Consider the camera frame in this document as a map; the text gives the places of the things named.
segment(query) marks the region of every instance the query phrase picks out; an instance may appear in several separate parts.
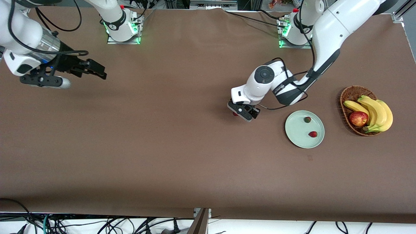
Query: strawberry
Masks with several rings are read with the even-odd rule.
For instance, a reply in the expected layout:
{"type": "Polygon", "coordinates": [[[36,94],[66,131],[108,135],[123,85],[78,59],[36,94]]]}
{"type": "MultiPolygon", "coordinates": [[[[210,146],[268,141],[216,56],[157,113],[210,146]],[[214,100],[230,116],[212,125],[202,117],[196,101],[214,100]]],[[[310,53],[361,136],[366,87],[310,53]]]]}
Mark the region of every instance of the strawberry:
{"type": "Polygon", "coordinates": [[[312,132],[310,132],[309,134],[308,134],[310,137],[317,137],[318,136],[318,133],[317,132],[315,132],[315,131],[312,131],[312,132]]]}

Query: plate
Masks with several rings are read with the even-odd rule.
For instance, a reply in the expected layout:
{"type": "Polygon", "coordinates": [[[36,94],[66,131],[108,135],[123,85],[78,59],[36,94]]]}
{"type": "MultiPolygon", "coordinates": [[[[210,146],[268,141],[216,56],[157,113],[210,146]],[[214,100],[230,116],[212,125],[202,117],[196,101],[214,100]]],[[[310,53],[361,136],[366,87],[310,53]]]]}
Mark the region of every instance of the plate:
{"type": "Polygon", "coordinates": [[[325,128],[321,119],[307,110],[298,110],[289,115],[285,124],[286,135],[295,145],[310,149],[318,146],[325,136],[325,128]],[[306,123],[304,118],[311,117],[311,122],[306,123]],[[317,137],[310,137],[312,131],[318,133],[317,137]]]}

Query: green led light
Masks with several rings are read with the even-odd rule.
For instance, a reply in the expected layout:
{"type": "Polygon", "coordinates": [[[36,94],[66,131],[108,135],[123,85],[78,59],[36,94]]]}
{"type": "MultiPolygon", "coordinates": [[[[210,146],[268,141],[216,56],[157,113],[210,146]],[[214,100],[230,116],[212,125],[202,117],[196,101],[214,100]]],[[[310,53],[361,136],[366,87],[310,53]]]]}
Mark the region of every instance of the green led light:
{"type": "Polygon", "coordinates": [[[290,30],[290,24],[288,23],[287,26],[285,27],[285,30],[283,30],[283,36],[287,36],[290,30]]]}
{"type": "Polygon", "coordinates": [[[133,29],[133,27],[132,27],[132,26],[134,26],[134,25],[133,25],[133,24],[128,24],[128,26],[129,26],[129,28],[130,28],[131,32],[132,32],[132,33],[135,33],[135,31],[136,31],[136,30],[134,30],[134,29],[133,29]]]}
{"type": "Polygon", "coordinates": [[[108,32],[107,25],[104,24],[104,27],[105,27],[105,31],[107,32],[107,34],[110,35],[110,33],[108,32]]]}

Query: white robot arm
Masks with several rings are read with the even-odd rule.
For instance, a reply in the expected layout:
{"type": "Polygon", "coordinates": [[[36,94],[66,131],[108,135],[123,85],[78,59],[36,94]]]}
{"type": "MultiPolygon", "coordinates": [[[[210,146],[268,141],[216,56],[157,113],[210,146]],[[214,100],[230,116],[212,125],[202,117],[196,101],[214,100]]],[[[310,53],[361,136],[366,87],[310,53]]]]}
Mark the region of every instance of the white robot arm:
{"type": "Polygon", "coordinates": [[[260,112],[254,106],[263,99],[268,90],[283,105],[292,105],[299,101],[306,90],[338,58],[345,39],[363,25],[385,1],[338,0],[313,25],[312,43],[316,62],[301,80],[296,80],[289,70],[286,76],[282,62],[270,61],[256,68],[245,85],[231,89],[228,108],[249,122],[260,112]]]}
{"type": "MultiPolygon", "coordinates": [[[[83,73],[93,74],[106,79],[105,68],[101,64],[91,59],[81,60],[77,54],[62,53],[72,49],[61,42],[56,34],[21,11],[60,1],[0,0],[0,46],[5,48],[3,58],[10,71],[20,76],[20,82],[23,84],[69,88],[71,82],[64,77],[54,76],[55,71],[68,72],[78,77],[83,73]],[[10,30],[13,35],[8,25],[12,8],[14,10],[10,30]]],[[[113,40],[127,41],[138,33],[135,25],[138,19],[137,13],[122,9],[117,4],[117,0],[87,0],[87,2],[99,12],[113,40]]]]}
{"type": "Polygon", "coordinates": [[[312,36],[312,29],[316,20],[324,13],[325,5],[323,0],[304,0],[302,2],[302,20],[298,12],[289,14],[290,26],[287,33],[282,36],[294,45],[304,45],[307,40],[302,34],[302,29],[308,39],[312,36]]]}
{"type": "Polygon", "coordinates": [[[137,13],[121,8],[117,0],[85,0],[100,14],[107,32],[115,41],[124,42],[138,33],[137,13]]]}

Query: white floor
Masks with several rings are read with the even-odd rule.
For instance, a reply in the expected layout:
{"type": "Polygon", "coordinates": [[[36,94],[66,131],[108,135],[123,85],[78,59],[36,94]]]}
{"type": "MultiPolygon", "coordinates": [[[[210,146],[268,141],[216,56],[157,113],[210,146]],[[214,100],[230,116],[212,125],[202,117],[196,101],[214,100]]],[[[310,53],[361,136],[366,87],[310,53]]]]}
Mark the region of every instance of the white floor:
{"type": "MultiPolygon", "coordinates": [[[[145,219],[132,219],[137,228],[145,219]]],[[[152,221],[150,224],[165,220],[160,218],[152,221]]],[[[85,226],[72,226],[67,228],[68,234],[96,234],[104,224],[106,219],[83,219],[64,221],[63,224],[86,224],[96,221],[103,221],[97,224],[85,226]]],[[[0,234],[17,233],[25,224],[25,221],[0,222],[0,234]]],[[[178,220],[178,226],[181,230],[189,228],[192,220],[178,220]]],[[[308,231],[312,221],[272,221],[272,220],[243,220],[243,219],[210,219],[208,225],[208,234],[218,234],[223,231],[224,234],[305,234],[308,231]]],[[[365,234],[365,229],[369,223],[346,222],[349,234],[365,234]]],[[[124,234],[130,234],[133,227],[128,221],[122,222],[119,227],[123,229],[124,234]]],[[[173,222],[166,222],[151,228],[152,234],[159,234],[165,228],[173,230],[173,222]]],[[[33,225],[27,226],[25,234],[35,234],[33,225]]],[[[317,222],[313,227],[311,234],[342,234],[335,222],[317,222]]],[[[416,224],[388,224],[374,223],[369,229],[368,234],[416,234],[416,224]]]]}

